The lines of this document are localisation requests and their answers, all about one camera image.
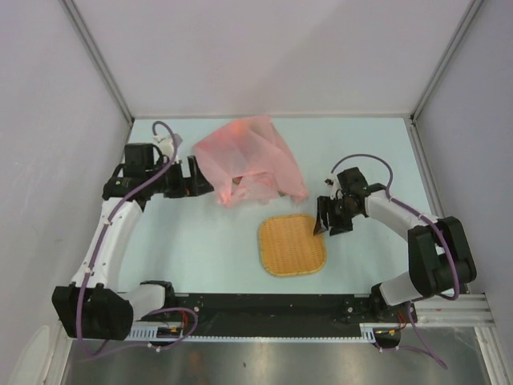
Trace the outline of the pink plastic bag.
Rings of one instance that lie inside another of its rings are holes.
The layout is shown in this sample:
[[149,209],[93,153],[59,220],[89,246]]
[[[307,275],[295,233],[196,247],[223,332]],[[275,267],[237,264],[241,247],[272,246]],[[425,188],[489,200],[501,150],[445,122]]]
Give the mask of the pink plastic bag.
[[219,204],[288,196],[300,204],[309,193],[295,156],[266,115],[233,120],[192,147]]

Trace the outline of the woven bamboo tray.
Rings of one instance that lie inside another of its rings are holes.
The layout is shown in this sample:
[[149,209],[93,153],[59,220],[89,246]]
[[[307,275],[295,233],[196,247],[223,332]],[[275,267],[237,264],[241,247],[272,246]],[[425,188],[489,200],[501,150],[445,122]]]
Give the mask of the woven bamboo tray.
[[324,238],[306,214],[270,217],[258,229],[261,264],[275,277],[315,274],[327,260]]

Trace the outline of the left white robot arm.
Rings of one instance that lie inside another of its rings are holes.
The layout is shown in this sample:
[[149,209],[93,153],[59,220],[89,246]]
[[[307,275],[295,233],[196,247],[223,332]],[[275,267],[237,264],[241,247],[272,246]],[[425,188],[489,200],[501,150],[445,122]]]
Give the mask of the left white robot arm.
[[128,243],[147,203],[155,195],[180,199],[212,192],[194,156],[189,176],[177,159],[180,139],[128,144],[124,161],[103,186],[99,223],[81,266],[67,286],[58,286],[52,304],[67,335],[76,339],[124,340],[134,322],[177,311],[170,282],[149,280],[120,292],[119,271]]

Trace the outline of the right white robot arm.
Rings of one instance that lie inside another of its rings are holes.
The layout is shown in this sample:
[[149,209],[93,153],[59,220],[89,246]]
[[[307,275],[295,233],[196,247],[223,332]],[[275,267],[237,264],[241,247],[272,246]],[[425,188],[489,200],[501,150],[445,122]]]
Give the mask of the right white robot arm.
[[477,278],[477,269],[462,222],[455,217],[436,217],[419,212],[393,197],[385,185],[369,184],[358,168],[349,168],[326,180],[328,196],[317,198],[314,234],[331,236],[353,230],[358,216],[374,219],[407,244],[407,269],[396,278],[371,289],[370,313],[388,322],[399,306],[448,290],[459,296],[462,285]]

